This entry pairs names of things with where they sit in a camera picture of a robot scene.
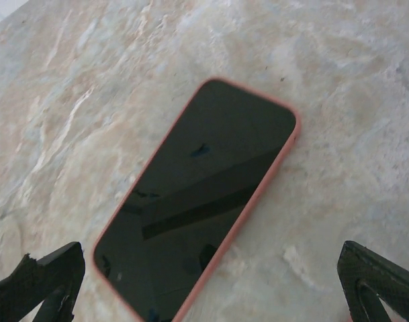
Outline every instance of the phone screen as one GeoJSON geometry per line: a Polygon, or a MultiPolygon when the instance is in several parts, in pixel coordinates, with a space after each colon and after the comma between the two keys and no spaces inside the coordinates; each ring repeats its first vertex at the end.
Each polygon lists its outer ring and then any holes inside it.
{"type": "Polygon", "coordinates": [[[221,80],[196,92],[95,248],[97,268],[145,321],[175,316],[295,124],[221,80]]]}

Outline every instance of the marble surface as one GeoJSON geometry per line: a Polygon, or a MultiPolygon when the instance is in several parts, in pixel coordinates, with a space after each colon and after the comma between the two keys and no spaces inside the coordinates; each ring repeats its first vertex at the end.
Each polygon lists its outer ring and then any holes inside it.
{"type": "Polygon", "coordinates": [[[75,321],[131,321],[91,247],[214,75],[304,126],[186,321],[344,321],[346,239],[409,269],[409,0],[30,0],[0,23],[0,278],[77,240],[75,321]]]}

